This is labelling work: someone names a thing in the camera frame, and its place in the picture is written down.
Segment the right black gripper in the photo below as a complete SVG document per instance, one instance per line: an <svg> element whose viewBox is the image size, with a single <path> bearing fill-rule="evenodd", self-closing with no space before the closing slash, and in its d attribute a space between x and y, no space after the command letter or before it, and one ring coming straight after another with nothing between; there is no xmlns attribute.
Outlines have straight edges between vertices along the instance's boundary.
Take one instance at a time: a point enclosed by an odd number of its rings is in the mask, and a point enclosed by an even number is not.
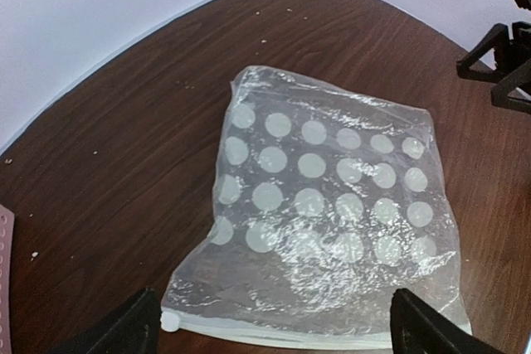
<svg viewBox="0 0 531 354"><path fill-rule="evenodd" d="M497 68L491 71L473 70L472 66L491 50L495 50ZM516 89L530 87L529 58L530 24L514 22L511 27L508 27L497 23L470 52L456 62L456 72L461 79L465 80L500 80L490 93L492 105L529 114L529 99L509 96ZM511 73L504 77L503 72Z"/></svg>

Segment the clear zip top bag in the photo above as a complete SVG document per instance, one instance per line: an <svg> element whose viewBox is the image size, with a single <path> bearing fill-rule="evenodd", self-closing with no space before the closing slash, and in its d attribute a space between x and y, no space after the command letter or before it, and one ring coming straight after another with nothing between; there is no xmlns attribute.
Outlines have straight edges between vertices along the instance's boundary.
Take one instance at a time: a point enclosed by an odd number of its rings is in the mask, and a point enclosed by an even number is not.
<svg viewBox="0 0 531 354"><path fill-rule="evenodd" d="M406 288L469 331L428 111L261 65L231 91L213 227L173 271L163 330L388 349L392 295Z"/></svg>

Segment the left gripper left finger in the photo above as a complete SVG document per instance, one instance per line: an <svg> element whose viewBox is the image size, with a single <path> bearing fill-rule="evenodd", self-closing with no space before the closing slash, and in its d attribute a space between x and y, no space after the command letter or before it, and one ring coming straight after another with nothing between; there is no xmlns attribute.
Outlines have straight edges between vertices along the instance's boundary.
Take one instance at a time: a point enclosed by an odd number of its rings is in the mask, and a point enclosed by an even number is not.
<svg viewBox="0 0 531 354"><path fill-rule="evenodd" d="M154 289L141 289L89 329L53 348L54 353L158 352L161 308Z"/></svg>

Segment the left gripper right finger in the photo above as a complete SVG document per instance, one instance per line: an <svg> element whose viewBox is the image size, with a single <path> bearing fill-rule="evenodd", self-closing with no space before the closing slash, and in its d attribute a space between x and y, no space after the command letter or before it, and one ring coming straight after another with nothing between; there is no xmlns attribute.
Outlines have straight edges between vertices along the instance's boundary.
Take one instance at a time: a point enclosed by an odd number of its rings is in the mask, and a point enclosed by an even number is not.
<svg viewBox="0 0 531 354"><path fill-rule="evenodd" d="M500 354L439 314L409 289L398 289L390 308L392 351L398 354Z"/></svg>

